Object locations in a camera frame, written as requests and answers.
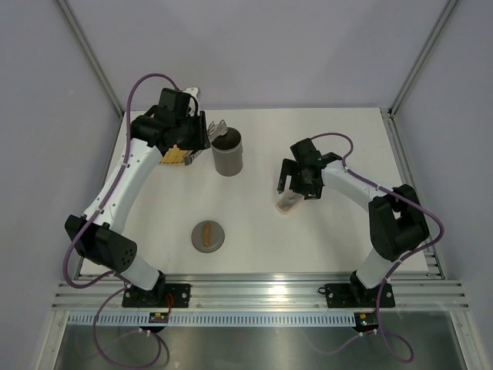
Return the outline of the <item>grey cylindrical lunch container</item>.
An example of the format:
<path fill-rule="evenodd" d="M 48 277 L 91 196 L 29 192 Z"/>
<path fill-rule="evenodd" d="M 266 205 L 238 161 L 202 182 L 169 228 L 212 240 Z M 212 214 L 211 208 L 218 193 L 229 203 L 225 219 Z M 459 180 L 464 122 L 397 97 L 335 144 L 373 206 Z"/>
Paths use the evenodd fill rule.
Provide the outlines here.
<path fill-rule="evenodd" d="M 212 143 L 214 166 L 220 175 L 234 177 L 243 169 L 242 136 L 237 129 L 228 127 L 226 133 Z"/>

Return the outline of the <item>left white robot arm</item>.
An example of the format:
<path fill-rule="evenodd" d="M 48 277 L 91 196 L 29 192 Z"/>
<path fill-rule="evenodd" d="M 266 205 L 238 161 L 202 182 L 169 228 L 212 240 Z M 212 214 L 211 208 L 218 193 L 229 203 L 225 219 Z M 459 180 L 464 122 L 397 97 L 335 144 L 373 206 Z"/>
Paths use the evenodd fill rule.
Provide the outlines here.
<path fill-rule="evenodd" d="M 165 88 L 156 105 L 128 119 L 125 149 L 113 172 L 82 215 L 71 215 L 65 222 L 72 249 L 139 288 L 139 297 L 150 307 L 166 299 L 166 287 L 158 283 L 162 274 L 139 256 L 136 242 L 122 233 L 144 183 L 169 150 L 210 147 L 199 93 L 196 87 Z"/>

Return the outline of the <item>grey round lid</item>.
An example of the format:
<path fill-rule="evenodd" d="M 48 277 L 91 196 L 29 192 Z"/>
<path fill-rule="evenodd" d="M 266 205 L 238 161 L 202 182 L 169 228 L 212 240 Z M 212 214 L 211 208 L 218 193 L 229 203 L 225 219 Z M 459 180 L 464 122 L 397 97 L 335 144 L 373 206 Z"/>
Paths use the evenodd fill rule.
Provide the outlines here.
<path fill-rule="evenodd" d="M 214 220 L 200 221 L 192 230 L 191 243 L 203 254 L 218 251 L 226 239 L 224 229 Z"/>

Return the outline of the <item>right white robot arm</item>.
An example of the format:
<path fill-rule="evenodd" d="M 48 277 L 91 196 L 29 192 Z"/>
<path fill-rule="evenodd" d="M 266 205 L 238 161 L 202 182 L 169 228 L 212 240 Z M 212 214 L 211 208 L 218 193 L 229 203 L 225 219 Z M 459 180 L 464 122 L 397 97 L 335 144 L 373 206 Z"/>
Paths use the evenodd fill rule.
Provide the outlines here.
<path fill-rule="evenodd" d="M 324 286 L 328 306 L 375 307 L 377 297 L 391 289 L 388 271 L 430 235 L 414 188 L 403 184 L 387 189 L 351 170 L 345 156 L 322 154 L 310 138 L 290 151 L 292 158 L 281 165 L 278 193 L 290 190 L 305 200 L 318 200 L 324 188 L 336 190 L 369 217 L 371 252 L 347 283 Z"/>

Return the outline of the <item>clear cutlery case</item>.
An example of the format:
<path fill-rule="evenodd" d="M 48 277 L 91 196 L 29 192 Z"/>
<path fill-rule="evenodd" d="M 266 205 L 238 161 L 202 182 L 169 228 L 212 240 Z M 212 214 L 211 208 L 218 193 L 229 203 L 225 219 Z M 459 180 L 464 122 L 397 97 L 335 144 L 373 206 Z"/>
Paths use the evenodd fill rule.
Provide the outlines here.
<path fill-rule="evenodd" d="M 287 214 L 303 199 L 304 197 L 300 194 L 288 194 L 277 201 L 276 207 L 282 214 Z"/>

